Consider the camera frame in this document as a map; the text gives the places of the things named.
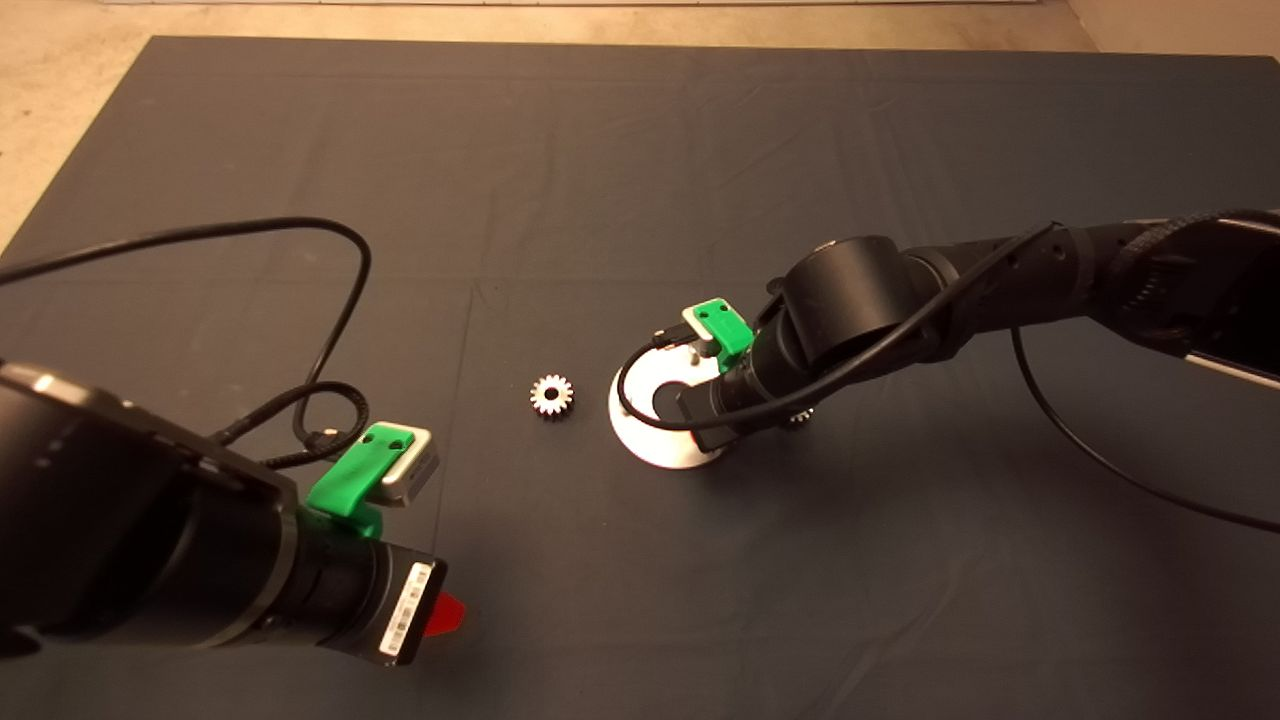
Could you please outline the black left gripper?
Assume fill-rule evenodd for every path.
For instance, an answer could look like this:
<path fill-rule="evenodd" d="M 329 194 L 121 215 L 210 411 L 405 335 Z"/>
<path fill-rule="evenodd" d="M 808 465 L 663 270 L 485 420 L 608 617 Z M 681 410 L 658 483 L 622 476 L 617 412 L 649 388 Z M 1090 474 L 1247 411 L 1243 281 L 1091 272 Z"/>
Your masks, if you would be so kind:
<path fill-rule="evenodd" d="M 443 591 L 444 559 L 378 542 L 370 611 L 358 625 L 358 656 L 379 666 L 415 661 L 425 635 L 445 635 L 463 624 L 466 606 Z"/>

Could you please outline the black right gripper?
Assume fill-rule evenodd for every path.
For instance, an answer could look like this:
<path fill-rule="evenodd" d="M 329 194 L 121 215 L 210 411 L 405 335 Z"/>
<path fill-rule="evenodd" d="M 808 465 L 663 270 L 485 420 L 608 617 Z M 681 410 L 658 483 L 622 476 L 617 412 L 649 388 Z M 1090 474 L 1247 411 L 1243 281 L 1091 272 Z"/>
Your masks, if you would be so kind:
<path fill-rule="evenodd" d="M 676 395 L 676 421 L 691 427 L 698 450 L 712 454 L 728 448 L 759 430 L 799 421 L 799 406 L 780 406 L 748 380 L 721 375 L 689 386 Z"/>

